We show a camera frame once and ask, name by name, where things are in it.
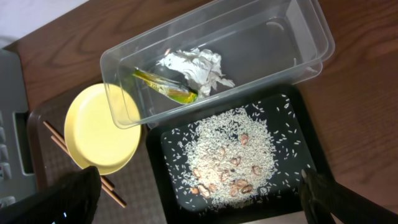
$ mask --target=clear plastic container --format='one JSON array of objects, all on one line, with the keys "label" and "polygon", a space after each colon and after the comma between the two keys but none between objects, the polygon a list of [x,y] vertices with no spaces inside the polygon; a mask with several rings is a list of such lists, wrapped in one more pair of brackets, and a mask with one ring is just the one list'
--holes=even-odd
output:
[{"label": "clear plastic container", "polygon": [[[180,105],[132,76],[134,67],[139,67],[181,80],[183,75],[156,62],[168,49],[195,47],[220,54],[222,72],[236,86],[218,85],[208,98]],[[101,71],[115,124],[120,128],[144,123],[155,126],[163,119],[231,100],[240,93],[315,77],[334,49],[317,0],[221,0],[107,50],[101,57]],[[140,120],[131,119],[132,110],[124,103],[127,95],[136,102]]]}]

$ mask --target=white wall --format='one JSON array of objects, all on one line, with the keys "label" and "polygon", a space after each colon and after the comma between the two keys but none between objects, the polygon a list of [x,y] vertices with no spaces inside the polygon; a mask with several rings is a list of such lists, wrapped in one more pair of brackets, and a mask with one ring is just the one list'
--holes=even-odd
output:
[{"label": "white wall", "polygon": [[0,0],[0,48],[88,0]]}]

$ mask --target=gray keyboard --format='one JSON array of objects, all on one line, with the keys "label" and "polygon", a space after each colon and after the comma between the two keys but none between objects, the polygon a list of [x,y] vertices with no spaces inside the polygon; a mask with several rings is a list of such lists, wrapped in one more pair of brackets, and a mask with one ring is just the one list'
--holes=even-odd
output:
[{"label": "gray keyboard", "polygon": [[0,208],[36,193],[27,112],[19,57],[0,49]]}]

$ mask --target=dark tray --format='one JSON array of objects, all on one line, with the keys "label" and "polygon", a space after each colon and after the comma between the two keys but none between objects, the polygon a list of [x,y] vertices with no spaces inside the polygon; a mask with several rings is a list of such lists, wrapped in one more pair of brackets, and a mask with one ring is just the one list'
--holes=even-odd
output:
[{"label": "dark tray", "polygon": [[[195,121],[246,105],[249,106],[245,107],[245,110],[251,116],[256,110],[252,103],[259,105],[260,108],[264,108],[265,112],[261,113],[258,118],[262,120],[267,119],[267,129],[275,139],[274,144],[277,152],[274,159],[279,160],[277,168],[280,174],[274,174],[269,182],[275,183],[277,186],[271,187],[268,196],[256,199],[261,200],[262,203],[254,203],[240,209],[228,207],[220,210],[218,213],[206,212],[205,215],[202,215],[206,207],[206,202],[202,200],[201,196],[190,193],[184,195],[182,193],[183,190],[175,190],[182,185],[181,180],[178,179],[172,182],[169,172],[174,175],[180,171],[170,169],[166,163],[181,165],[186,161],[184,157],[173,161],[173,154],[177,152],[182,154],[181,148],[176,145],[176,142],[181,141],[183,137],[192,140],[190,134],[184,136],[183,133],[189,133],[190,128],[195,128]],[[286,103],[289,104],[288,108],[284,108]],[[172,129],[174,128],[178,128],[181,134],[172,134]],[[278,139],[283,137],[281,134],[285,134],[287,140],[276,143]],[[301,143],[294,144],[296,140],[299,140]],[[319,173],[333,179],[303,99],[298,89],[290,85],[261,90],[255,94],[242,96],[234,101],[202,108],[185,116],[171,119],[162,126],[154,128],[149,133],[146,143],[168,223],[242,223],[301,211],[300,199],[297,194],[299,182],[295,180],[296,178],[299,179],[300,176],[295,175],[294,172],[300,172],[302,168],[310,166]],[[295,152],[297,152],[297,157],[292,156],[292,149],[295,149]],[[287,153],[289,153],[289,156],[285,160],[284,158]],[[285,179],[288,179],[290,187],[282,184],[282,181]],[[185,202],[189,202],[190,200],[195,205],[195,208],[191,208],[185,204]]]},{"label": "dark tray", "polygon": [[[31,113],[27,129],[40,190],[52,186],[68,174],[81,170],[51,140],[52,133],[44,126],[43,121],[48,121],[63,134],[63,125],[70,104],[82,90],[95,83],[97,82],[90,82],[67,91]],[[166,222],[143,141],[146,134],[146,127],[143,126],[142,138],[132,159],[121,170],[106,176],[115,185],[114,191],[127,203],[127,207],[122,208],[102,190],[93,224]]]}]

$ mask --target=crumpled white paper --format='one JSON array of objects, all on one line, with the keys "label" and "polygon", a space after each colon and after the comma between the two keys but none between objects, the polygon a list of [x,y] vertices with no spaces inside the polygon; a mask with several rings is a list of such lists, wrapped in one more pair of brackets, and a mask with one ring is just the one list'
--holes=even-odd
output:
[{"label": "crumpled white paper", "polygon": [[234,87],[232,80],[222,78],[221,55],[211,50],[198,48],[190,52],[178,50],[159,61],[163,66],[184,74],[190,88],[198,91],[198,97],[210,96],[211,88],[217,89],[217,82]]}]

